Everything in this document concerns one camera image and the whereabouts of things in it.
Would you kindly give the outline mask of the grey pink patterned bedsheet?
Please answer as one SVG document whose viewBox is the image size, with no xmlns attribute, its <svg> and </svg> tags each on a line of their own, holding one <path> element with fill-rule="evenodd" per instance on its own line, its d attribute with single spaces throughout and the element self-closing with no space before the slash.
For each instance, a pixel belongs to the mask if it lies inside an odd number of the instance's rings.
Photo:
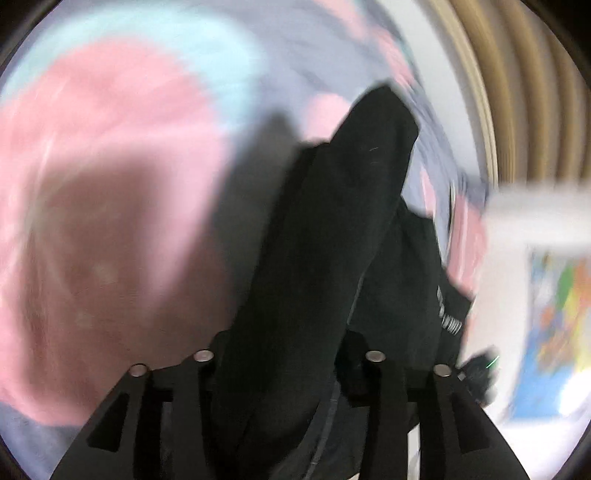
<svg viewBox="0 0 591 480">
<path fill-rule="evenodd" d="M 391 83 L 421 128 L 403 190 L 441 247 L 482 211 L 400 20 L 376 1 L 1 5 L 1 452 L 49 478 L 133 363 L 228 327 L 298 148 Z"/>
</svg>

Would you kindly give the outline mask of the beige striped curtain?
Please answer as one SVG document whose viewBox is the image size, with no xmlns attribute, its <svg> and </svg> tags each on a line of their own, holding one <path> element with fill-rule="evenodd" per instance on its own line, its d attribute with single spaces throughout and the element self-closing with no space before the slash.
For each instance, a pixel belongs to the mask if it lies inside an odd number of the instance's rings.
<svg viewBox="0 0 591 480">
<path fill-rule="evenodd" d="M 430 1 L 466 76 L 491 184 L 590 181 L 590 60 L 544 1 Z"/>
</svg>

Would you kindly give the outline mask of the black hooded jacket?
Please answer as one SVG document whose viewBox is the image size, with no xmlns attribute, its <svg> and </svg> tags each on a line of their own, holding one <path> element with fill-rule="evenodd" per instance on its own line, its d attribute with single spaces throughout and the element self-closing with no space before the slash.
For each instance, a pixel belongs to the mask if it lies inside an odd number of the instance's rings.
<svg viewBox="0 0 591 480">
<path fill-rule="evenodd" d="M 215 478 L 359 471 L 380 383 L 365 407 L 342 394 L 335 357 L 346 330 L 402 374 L 457 361 L 472 302 L 448 277 L 432 220 L 403 199 L 417 138 L 405 103 L 380 85 L 294 162 L 204 409 Z"/>
</svg>

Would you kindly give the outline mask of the colourful floor mat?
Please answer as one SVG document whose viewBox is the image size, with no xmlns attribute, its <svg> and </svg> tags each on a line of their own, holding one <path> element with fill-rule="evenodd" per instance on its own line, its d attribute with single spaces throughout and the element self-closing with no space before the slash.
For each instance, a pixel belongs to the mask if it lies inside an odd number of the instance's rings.
<svg viewBox="0 0 591 480">
<path fill-rule="evenodd" d="M 516 420 L 590 410 L 590 258 L 531 255 L 525 353 L 509 404 Z"/>
</svg>

